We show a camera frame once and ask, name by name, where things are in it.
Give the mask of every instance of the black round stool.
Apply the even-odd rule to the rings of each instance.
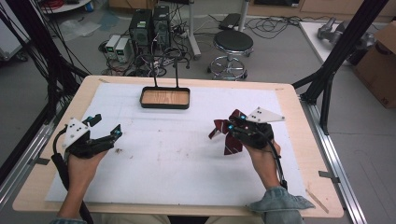
[[[250,36],[235,30],[221,31],[215,35],[213,45],[227,54],[216,58],[207,67],[207,72],[214,74],[213,79],[221,77],[236,80],[248,76],[244,64],[233,56],[249,56],[253,52],[253,40]]]

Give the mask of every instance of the black vertical post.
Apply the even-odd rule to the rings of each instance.
[[[311,82],[308,90],[301,95],[301,99],[311,105],[317,102],[318,97],[324,91],[320,111],[320,127],[326,134],[329,134],[327,121],[334,75],[387,2],[388,0],[364,0],[319,70],[292,84],[294,89],[297,89]]]

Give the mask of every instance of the brown box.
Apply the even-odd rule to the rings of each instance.
[[[355,74],[385,108],[396,108],[396,21],[376,32],[375,38]]]
[[[158,0],[109,0],[108,5],[115,8],[150,8],[153,9]]]

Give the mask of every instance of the table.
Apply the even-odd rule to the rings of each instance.
[[[159,85],[174,86],[175,80],[161,78]],[[82,119],[86,108],[95,95],[96,88],[101,83],[133,83],[152,86],[151,78],[146,77],[86,77],[81,84],[74,100],[65,111],[58,133],[69,118]],[[344,214],[332,181],[318,175],[318,171],[327,171],[321,158],[314,135],[312,134],[304,111],[294,88],[289,84],[230,82],[216,80],[181,79],[180,87],[209,87],[235,89],[273,90],[276,92],[283,115],[287,118],[286,125],[293,144],[296,160],[301,168],[307,199],[316,209],[302,211],[303,217],[341,217]],[[51,144],[53,137],[44,148],[41,158],[49,159],[52,155]],[[37,164],[28,176],[21,191],[16,197],[13,208],[17,211],[49,212],[59,210],[61,203],[46,202],[56,169],[52,162],[48,165]],[[243,206],[182,206],[182,205],[144,205],[126,203],[88,203],[91,212],[97,213],[135,213],[135,214],[163,214],[184,216],[252,216],[253,214]]]

